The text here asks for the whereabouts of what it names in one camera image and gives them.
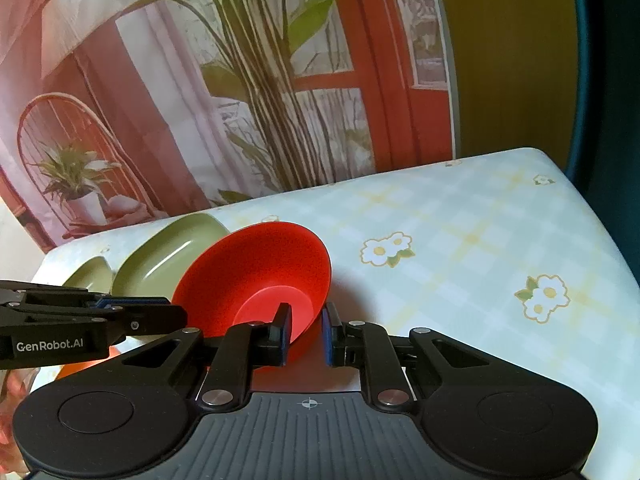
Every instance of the white flower pot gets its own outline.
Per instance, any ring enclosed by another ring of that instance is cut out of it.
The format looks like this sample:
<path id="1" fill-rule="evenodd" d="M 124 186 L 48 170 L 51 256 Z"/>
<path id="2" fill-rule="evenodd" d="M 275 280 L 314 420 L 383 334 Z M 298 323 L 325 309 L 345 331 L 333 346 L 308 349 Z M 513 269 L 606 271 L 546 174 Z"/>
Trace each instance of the white flower pot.
<path id="1" fill-rule="evenodd" d="M 66 203 L 76 217 L 87 224 L 105 225 L 107 223 L 100 205 L 100 196 L 95 191 L 75 200 L 67 200 Z"/>

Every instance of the olive green wall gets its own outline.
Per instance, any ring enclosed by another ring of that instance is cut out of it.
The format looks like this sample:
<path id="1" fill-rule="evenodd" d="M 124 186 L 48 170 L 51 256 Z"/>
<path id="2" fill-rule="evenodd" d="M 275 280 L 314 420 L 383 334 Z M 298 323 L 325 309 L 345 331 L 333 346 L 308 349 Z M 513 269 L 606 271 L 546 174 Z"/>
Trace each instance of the olive green wall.
<path id="1" fill-rule="evenodd" d="M 533 146 L 561 168 L 575 113 L 574 0 L 441 0 L 460 104 L 461 156 Z"/>

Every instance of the plate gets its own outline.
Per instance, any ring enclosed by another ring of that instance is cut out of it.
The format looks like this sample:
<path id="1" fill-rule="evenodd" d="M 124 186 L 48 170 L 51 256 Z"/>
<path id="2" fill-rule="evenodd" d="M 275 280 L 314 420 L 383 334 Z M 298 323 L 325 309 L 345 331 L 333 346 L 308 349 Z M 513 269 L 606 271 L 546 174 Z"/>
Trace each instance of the plate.
<path id="1" fill-rule="evenodd" d="M 114 296 L 174 295 L 182 275 L 206 249 L 229 231 L 206 213 L 172 222 L 136 249 L 118 270 Z"/>
<path id="2" fill-rule="evenodd" d="M 87 288 L 91 292 L 111 290 L 113 271 L 102 256 L 85 261 L 64 283 L 64 286 Z"/>

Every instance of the triangular cutout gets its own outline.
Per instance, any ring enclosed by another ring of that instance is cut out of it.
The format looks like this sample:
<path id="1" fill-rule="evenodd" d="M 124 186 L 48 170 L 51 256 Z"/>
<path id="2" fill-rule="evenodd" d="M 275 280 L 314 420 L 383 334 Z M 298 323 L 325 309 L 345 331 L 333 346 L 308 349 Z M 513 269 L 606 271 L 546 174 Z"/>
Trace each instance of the triangular cutout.
<path id="1" fill-rule="evenodd" d="M 442 339 L 434 339 L 433 345 L 447 360 L 447 363 L 454 368 L 473 368 L 476 366 L 487 366 L 489 364 L 487 361 L 469 354 L 468 352 L 465 352 L 457 346 L 453 346 Z"/>
<path id="2" fill-rule="evenodd" d="M 144 352 L 140 352 L 128 359 L 124 359 L 122 364 L 127 366 L 140 366 L 143 368 L 159 368 L 161 367 L 172 352 L 178 348 L 179 341 L 170 339 L 164 343 L 150 348 Z"/>

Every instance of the white flower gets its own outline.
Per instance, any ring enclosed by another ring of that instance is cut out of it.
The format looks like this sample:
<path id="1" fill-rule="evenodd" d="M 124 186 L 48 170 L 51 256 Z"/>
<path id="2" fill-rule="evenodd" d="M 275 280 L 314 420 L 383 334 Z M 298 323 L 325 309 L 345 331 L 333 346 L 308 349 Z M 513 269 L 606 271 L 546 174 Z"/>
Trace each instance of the white flower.
<path id="1" fill-rule="evenodd" d="M 529 319 L 536 320 L 538 323 L 546 323 L 549 321 L 551 311 L 556 306 L 541 288 L 534 288 L 533 297 L 524 302 L 524 315 Z"/>
<path id="2" fill-rule="evenodd" d="M 393 233 L 388 239 L 391 253 L 389 257 L 396 256 L 398 251 L 403 251 L 409 248 L 411 243 L 411 237 L 406 236 L 404 233 Z"/>
<path id="3" fill-rule="evenodd" d="M 536 186 L 548 186 L 549 184 L 555 184 L 556 183 L 555 180 L 550 179 L 546 175 L 536 175 L 533 178 L 533 182 L 536 184 Z"/>
<path id="4" fill-rule="evenodd" d="M 566 286 L 560 279 L 559 276 L 547 276 L 546 274 L 542 274 L 538 277 L 538 288 L 535 289 L 541 290 L 542 294 L 553 303 L 554 307 L 556 306 L 567 306 L 569 304 L 569 297 L 566 294 Z"/>
<path id="5" fill-rule="evenodd" d="M 388 257 L 396 256 L 397 252 L 395 245 L 389 243 L 389 238 L 367 240 L 360 250 L 360 258 L 363 264 L 373 264 L 376 267 L 381 267 L 386 264 Z"/>

